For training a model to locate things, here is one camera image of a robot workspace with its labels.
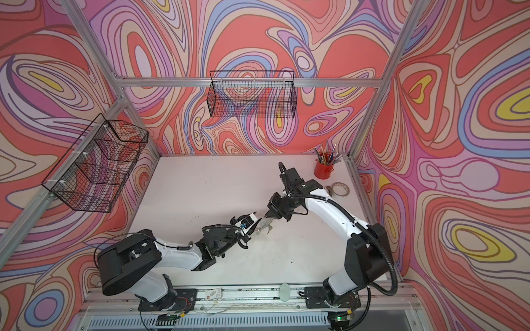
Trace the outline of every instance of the red pencil holder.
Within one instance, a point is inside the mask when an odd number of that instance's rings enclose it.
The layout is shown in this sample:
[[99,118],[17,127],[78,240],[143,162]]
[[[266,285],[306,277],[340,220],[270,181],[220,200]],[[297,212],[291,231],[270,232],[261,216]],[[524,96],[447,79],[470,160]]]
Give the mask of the red pencil holder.
[[[326,157],[331,157],[331,154],[325,153]],[[333,165],[325,165],[320,163],[319,159],[316,159],[316,166],[315,171],[313,172],[315,174],[316,178],[326,180],[331,176],[331,172],[333,171]]]

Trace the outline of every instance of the wire basket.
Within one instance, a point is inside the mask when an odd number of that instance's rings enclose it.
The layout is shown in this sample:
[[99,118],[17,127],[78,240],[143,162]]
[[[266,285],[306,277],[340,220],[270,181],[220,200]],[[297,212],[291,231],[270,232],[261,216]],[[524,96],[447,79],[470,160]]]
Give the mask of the wire basket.
[[294,118],[294,76],[291,70],[210,71],[210,116]]
[[147,140],[142,128],[105,120],[60,179],[42,185],[73,210],[111,212]]

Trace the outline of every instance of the roll of tape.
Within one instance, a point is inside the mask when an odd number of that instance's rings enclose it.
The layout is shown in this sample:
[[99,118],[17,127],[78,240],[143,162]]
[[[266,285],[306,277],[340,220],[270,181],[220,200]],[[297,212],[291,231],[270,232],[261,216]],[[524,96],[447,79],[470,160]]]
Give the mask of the roll of tape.
[[[342,193],[342,194],[337,193],[337,191],[335,190],[336,187],[340,187],[340,188],[344,189],[346,191],[346,193]],[[333,183],[333,185],[331,185],[331,190],[333,191],[333,194],[335,194],[337,196],[346,196],[346,195],[350,194],[350,188],[346,184],[341,183],[341,182]]]

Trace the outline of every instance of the white small box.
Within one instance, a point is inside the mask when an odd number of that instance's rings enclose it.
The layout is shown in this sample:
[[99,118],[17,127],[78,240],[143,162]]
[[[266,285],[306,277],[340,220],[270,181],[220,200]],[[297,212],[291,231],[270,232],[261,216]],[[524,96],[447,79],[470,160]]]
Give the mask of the white small box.
[[215,299],[219,299],[220,297],[223,296],[223,289],[221,288],[218,288],[218,289],[215,289],[215,290],[210,290],[208,292],[206,292],[206,300],[215,300]]

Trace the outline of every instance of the psychedelic wallpaper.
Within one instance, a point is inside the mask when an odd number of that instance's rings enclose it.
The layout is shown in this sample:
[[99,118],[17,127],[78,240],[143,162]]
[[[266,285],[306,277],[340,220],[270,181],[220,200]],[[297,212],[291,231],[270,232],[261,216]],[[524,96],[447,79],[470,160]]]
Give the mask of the psychedelic wallpaper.
[[[114,102],[59,1],[0,2],[0,234]],[[94,246],[127,229],[155,166],[144,151],[110,214],[54,201],[0,271],[0,329],[64,330],[99,274]]]
[[[294,70],[297,77],[381,77],[409,1],[86,2],[117,74],[209,77],[210,70]],[[162,154],[347,150],[373,89],[299,88],[294,119],[211,119],[207,88],[127,90]]]
[[530,329],[530,2],[435,0],[355,160],[435,330]]

